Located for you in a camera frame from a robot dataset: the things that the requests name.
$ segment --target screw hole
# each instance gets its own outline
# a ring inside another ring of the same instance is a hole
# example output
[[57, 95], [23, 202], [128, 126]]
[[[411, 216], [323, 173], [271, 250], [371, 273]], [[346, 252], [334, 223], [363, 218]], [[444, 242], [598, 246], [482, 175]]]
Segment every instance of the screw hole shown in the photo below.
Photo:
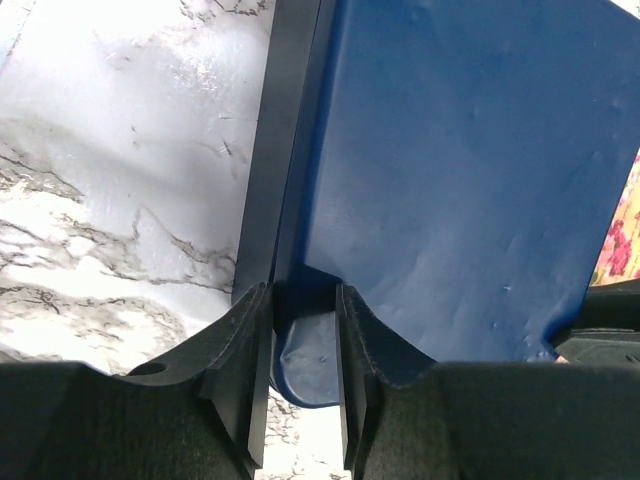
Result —
[[164, 372], [167, 366], [160, 362], [149, 362], [138, 365], [136, 368], [129, 372], [128, 377], [137, 377], [140, 375], [154, 375], [156, 373]]

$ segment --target yellow floral cloth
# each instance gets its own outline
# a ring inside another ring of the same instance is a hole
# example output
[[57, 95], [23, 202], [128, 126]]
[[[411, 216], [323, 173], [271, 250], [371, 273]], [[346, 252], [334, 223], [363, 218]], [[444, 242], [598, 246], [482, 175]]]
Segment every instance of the yellow floral cloth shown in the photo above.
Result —
[[631, 167], [591, 285], [640, 278], [640, 152]]

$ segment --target marble surface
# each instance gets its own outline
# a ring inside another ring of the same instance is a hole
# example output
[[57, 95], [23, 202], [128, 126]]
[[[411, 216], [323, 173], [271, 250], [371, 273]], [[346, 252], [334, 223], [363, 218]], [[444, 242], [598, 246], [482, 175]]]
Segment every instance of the marble surface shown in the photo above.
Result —
[[[226, 312], [273, 9], [2, 0], [0, 361], [123, 373]], [[272, 394], [256, 478], [347, 478], [340, 443]]]

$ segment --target dark blue cover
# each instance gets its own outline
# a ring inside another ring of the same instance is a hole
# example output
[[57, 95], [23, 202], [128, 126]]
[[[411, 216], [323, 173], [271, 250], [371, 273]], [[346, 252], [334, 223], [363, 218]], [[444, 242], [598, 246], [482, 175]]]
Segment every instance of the dark blue cover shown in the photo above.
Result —
[[278, 388], [337, 402], [338, 281], [437, 361], [553, 360], [640, 143], [640, 23], [605, 0], [334, 15], [284, 197]]

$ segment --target white marble countertop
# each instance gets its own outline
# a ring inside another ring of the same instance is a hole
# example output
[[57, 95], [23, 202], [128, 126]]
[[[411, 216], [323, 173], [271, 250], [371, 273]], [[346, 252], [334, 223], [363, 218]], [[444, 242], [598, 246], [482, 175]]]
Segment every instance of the white marble countertop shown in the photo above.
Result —
[[[32, 4], [0, 3], [0, 361], [123, 373], [229, 308], [274, 0]], [[339, 423], [273, 394], [257, 478], [347, 478]]]

